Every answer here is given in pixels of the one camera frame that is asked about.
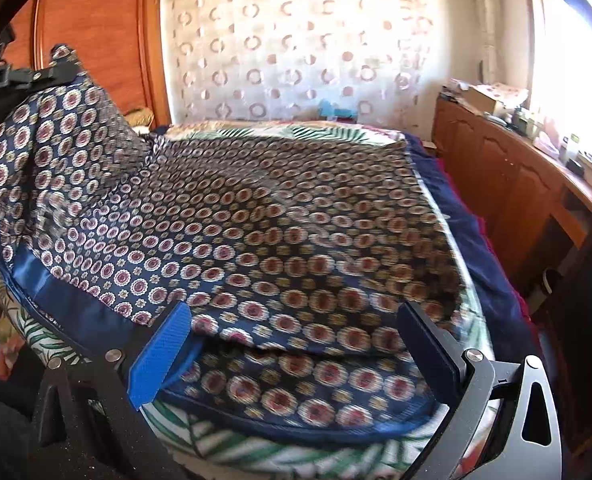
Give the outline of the navy patterned silk scarf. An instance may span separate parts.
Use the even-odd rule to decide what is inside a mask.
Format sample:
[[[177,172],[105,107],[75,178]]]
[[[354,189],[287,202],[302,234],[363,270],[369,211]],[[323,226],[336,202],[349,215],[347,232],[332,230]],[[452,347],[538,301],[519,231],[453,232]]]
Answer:
[[[249,249],[291,276],[308,257],[309,278],[227,267]],[[0,124],[0,272],[23,307],[91,358],[183,304],[189,336],[157,396],[239,431],[364,443],[428,422],[398,311],[461,336],[458,296],[430,304],[426,282],[349,262],[419,278],[434,250],[452,247],[405,142],[139,134],[85,70]]]

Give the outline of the palm leaf print sheet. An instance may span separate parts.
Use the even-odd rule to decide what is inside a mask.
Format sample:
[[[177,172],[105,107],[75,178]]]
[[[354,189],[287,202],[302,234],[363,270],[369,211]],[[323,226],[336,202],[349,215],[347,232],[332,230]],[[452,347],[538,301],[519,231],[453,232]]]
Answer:
[[[287,283],[289,278],[296,281],[305,274],[305,280],[309,278],[308,257],[303,260],[295,257],[296,274],[291,276],[293,270],[291,262],[287,262],[287,270],[283,270],[284,258],[272,255],[258,256],[255,252],[244,250],[241,257],[236,257],[236,263],[228,264],[233,269],[238,266],[243,270],[233,271],[247,275],[258,275],[260,278],[252,280]],[[473,342],[482,342],[482,351],[492,356],[485,320],[482,317],[474,283],[465,266],[465,261],[458,251],[434,250],[430,255],[419,258],[419,263],[414,263],[414,276],[412,271],[390,270],[393,278],[382,278],[385,270],[376,271],[376,257],[360,258],[371,263],[349,262],[349,270],[354,274],[366,274],[369,278],[381,281],[402,282],[426,282],[425,302],[437,304],[438,300],[430,300],[429,296],[439,295],[443,292],[458,296],[454,300],[456,307],[463,310],[462,320],[453,323],[461,323],[465,336],[465,328],[473,330]],[[392,263],[393,268],[408,266],[412,263]],[[68,344],[59,339],[53,332],[42,326],[20,304],[12,294],[10,288],[3,280],[0,272],[0,307],[6,315],[12,328],[16,330],[26,345],[44,362],[48,358],[61,356],[70,364],[80,361],[80,356]],[[428,422],[411,431],[410,434],[394,437],[385,441],[371,444],[339,444],[323,448],[318,444],[288,444],[271,441],[269,439],[245,436],[239,431],[221,428],[207,420],[200,420],[195,416],[182,414],[179,408],[174,408],[170,402],[153,401],[145,404],[141,409],[146,422],[162,443],[166,445],[181,465],[206,466],[210,471],[216,471],[219,467],[237,468],[251,471],[253,474],[277,474],[285,478],[313,478],[317,474],[331,479],[366,479],[376,477],[397,477],[411,467],[411,464],[421,455],[438,426],[447,415],[447,408],[441,405],[431,415]]]

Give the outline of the wooden louvered wardrobe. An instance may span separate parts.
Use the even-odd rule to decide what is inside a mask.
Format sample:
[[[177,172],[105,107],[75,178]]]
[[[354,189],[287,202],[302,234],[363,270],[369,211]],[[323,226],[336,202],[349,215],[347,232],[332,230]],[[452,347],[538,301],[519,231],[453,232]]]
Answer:
[[[69,44],[122,112],[149,107],[170,120],[160,0],[0,0],[0,63],[39,70]]]

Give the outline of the yellow green pillow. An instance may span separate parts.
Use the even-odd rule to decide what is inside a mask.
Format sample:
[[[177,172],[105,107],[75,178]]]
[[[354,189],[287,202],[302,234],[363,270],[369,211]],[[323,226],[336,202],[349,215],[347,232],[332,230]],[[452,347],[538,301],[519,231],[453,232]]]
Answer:
[[[155,121],[155,115],[148,107],[137,107],[124,114],[126,122],[131,128],[146,128],[149,130]]]

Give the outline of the floral bedspread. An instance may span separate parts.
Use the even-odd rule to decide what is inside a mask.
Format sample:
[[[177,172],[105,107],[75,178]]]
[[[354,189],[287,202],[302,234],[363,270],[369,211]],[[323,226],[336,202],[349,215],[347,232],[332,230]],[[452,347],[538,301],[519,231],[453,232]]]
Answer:
[[[242,138],[262,136],[294,140],[332,140],[384,146],[404,142],[405,134],[398,130],[380,129],[369,125],[307,120],[306,122],[240,122],[239,120],[204,120],[170,126],[165,136],[172,140]]]

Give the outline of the long wooden sideboard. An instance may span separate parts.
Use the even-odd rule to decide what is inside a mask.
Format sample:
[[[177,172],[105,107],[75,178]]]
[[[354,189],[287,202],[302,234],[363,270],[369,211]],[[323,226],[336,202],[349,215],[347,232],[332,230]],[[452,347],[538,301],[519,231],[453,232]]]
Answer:
[[[592,187],[527,139],[441,94],[431,140],[521,294],[584,244],[592,227]]]

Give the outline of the white circle-patterned curtain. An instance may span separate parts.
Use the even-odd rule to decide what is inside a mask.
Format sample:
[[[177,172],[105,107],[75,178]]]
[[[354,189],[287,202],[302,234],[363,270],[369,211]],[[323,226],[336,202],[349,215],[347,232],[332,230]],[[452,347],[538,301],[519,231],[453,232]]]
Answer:
[[[160,0],[176,122],[297,120],[328,100],[415,130],[440,0]]]

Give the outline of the light blue object behind bed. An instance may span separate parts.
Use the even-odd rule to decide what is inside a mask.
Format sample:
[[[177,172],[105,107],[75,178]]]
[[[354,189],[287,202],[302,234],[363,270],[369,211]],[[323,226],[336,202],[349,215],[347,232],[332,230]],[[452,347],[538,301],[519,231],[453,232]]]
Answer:
[[[350,108],[338,107],[328,100],[322,100],[317,107],[317,114],[331,122],[356,122],[358,113]]]

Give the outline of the cardboard box on sideboard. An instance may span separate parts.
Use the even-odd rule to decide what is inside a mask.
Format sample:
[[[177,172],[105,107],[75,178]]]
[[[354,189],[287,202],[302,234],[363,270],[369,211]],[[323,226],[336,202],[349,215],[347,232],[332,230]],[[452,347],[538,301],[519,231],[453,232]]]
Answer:
[[[469,84],[462,92],[463,99],[482,113],[501,116],[522,106],[528,99],[529,91],[506,84]]]

